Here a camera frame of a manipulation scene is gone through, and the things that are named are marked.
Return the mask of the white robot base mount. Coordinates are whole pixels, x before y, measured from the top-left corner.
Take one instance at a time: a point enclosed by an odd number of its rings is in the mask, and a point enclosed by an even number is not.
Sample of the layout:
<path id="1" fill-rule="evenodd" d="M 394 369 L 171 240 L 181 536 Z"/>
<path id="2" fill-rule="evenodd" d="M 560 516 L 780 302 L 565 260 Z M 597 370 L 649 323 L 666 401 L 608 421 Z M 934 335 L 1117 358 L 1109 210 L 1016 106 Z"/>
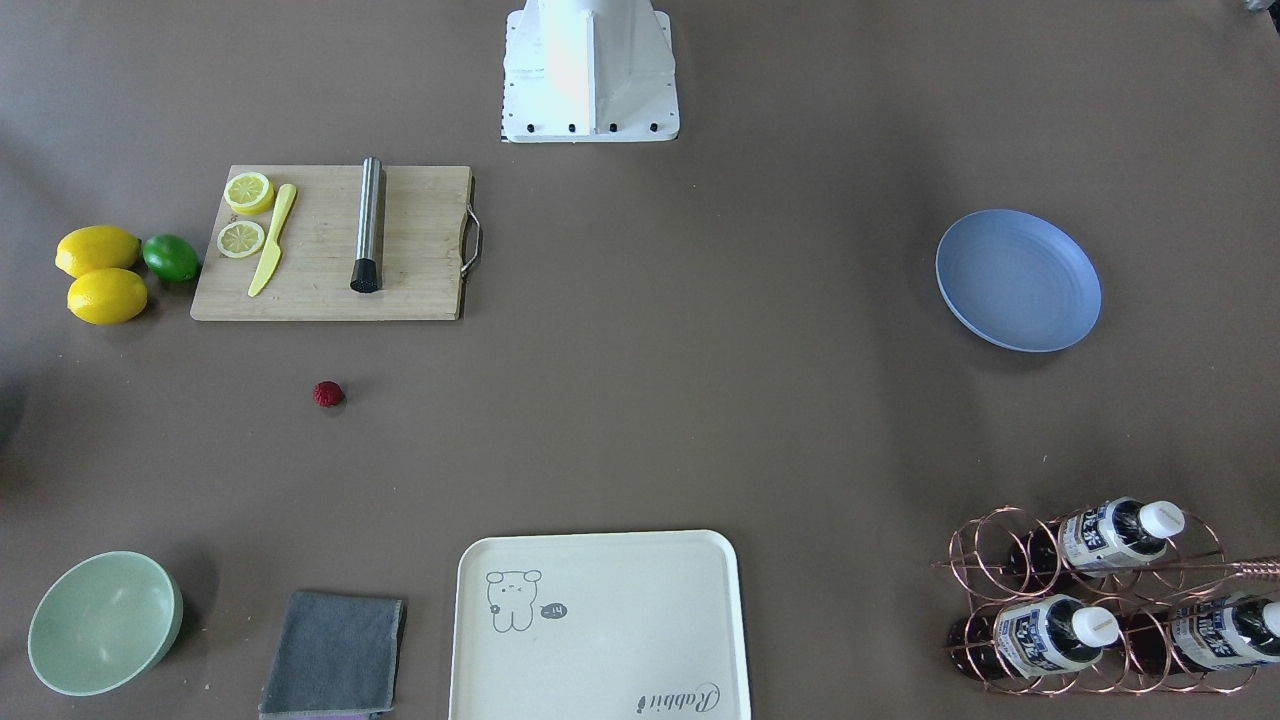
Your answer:
<path id="1" fill-rule="evenodd" d="M 671 20 L 649 1 L 527 1 L 507 15 L 503 68 L 506 142 L 678 137 Z"/>

